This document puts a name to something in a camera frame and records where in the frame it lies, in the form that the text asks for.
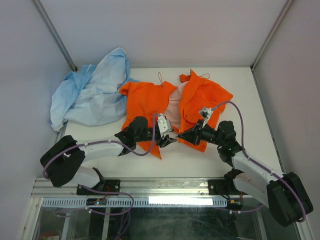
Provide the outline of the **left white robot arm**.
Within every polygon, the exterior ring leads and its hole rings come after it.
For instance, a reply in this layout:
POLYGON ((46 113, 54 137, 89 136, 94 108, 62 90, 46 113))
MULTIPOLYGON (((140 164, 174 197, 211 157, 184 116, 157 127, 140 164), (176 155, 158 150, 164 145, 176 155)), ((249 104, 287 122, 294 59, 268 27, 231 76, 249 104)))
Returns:
POLYGON ((65 135, 40 158, 43 177, 56 188, 73 183, 87 187, 93 194, 102 193, 107 189, 106 179, 96 167, 83 166, 84 162, 127 154, 143 157, 156 147, 176 142, 169 135, 173 127, 163 114, 155 114, 151 125, 148 123, 145 117, 137 116, 120 132, 92 142, 65 135))

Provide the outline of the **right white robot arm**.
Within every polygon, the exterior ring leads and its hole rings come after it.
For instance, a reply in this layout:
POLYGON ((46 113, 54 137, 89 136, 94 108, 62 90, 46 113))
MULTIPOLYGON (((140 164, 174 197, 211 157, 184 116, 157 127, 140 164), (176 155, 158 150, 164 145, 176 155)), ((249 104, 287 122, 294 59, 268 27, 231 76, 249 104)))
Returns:
POLYGON ((305 220, 314 210, 299 176, 294 172, 271 169, 250 157, 237 142, 232 121, 224 120, 216 129, 203 122, 200 119, 194 127, 178 134, 178 138, 194 146, 202 141, 217 146, 220 159, 232 168, 224 176, 226 192, 234 194, 239 191, 255 198, 283 227, 305 220))

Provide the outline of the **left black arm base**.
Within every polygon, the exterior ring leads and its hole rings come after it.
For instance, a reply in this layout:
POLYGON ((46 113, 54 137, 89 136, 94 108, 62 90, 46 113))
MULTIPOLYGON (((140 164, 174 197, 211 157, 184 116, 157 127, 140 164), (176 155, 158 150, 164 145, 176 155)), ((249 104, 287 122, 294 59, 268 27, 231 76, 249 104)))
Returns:
POLYGON ((99 195, 99 192, 104 193, 108 196, 119 196, 121 180, 120 179, 107 179, 103 177, 101 172, 93 167, 91 170, 95 173, 95 176, 98 177, 98 182, 93 185, 91 188, 85 186, 84 184, 79 184, 77 186, 76 194, 78 196, 89 196, 89 195, 99 195))

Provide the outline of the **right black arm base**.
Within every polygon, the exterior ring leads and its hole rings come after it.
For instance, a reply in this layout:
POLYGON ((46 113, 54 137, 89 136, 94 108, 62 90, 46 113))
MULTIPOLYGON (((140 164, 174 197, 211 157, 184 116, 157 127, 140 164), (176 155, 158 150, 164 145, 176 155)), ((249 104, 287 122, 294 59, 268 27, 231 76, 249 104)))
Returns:
POLYGON ((233 182, 243 172, 241 170, 233 168, 227 172, 222 178, 209 179, 207 181, 208 194, 219 195, 221 197, 229 197, 230 195, 240 195, 239 191, 233 182))

